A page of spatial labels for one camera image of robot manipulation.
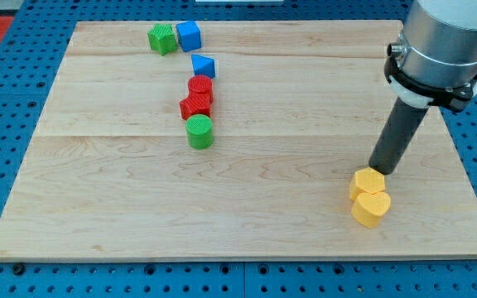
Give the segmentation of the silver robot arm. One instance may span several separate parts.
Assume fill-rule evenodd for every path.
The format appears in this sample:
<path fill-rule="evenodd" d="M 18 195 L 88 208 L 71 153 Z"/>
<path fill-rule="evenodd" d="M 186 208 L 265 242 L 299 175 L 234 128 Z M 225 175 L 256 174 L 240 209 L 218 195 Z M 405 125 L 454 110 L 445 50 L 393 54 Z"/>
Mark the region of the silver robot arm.
<path fill-rule="evenodd" d="M 477 95 L 477 0 L 417 0 L 395 42 L 384 74 L 412 108 L 460 112 Z"/>

